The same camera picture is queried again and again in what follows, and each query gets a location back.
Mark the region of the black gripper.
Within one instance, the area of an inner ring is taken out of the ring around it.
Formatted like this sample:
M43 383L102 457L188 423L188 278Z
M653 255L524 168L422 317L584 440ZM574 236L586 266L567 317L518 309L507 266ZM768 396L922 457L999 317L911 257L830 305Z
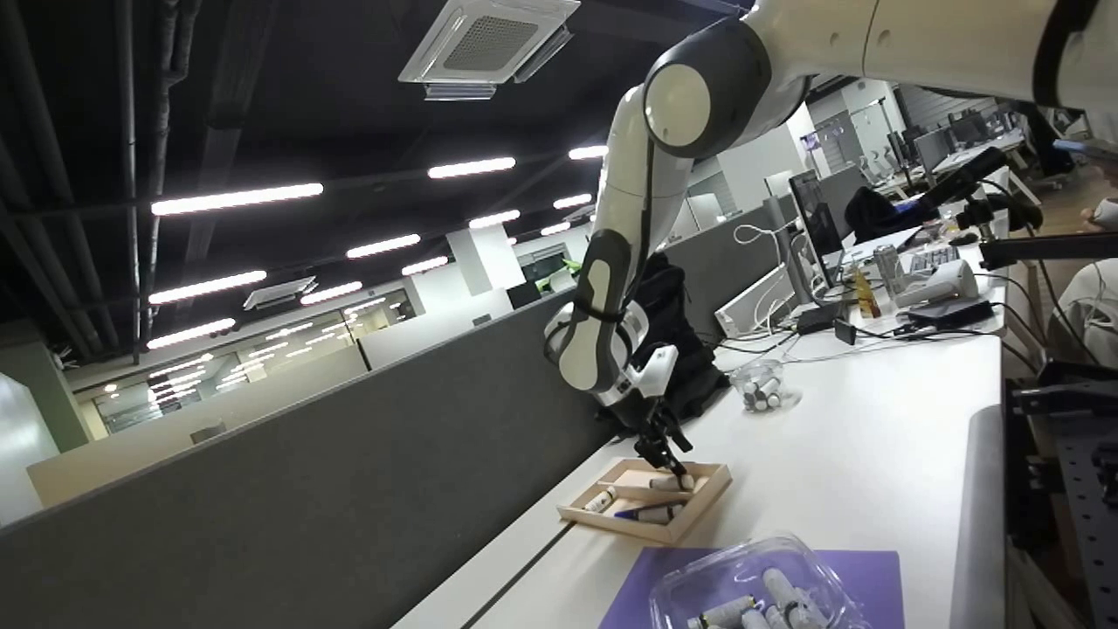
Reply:
M609 419L623 437L637 437L637 453L646 464L671 469L678 479L689 476L681 457L691 452L691 440L681 434L678 416L663 398L641 398L637 389L623 389L609 402Z

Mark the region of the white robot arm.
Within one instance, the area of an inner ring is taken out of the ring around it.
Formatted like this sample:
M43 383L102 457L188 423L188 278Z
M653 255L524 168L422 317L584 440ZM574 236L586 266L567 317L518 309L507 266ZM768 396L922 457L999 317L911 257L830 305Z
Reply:
M663 48L610 115L591 242L545 325L559 377L599 402L667 391L678 352L641 349L646 257L691 172L786 125L819 77L1045 109L1118 109L1118 0L754 0Z

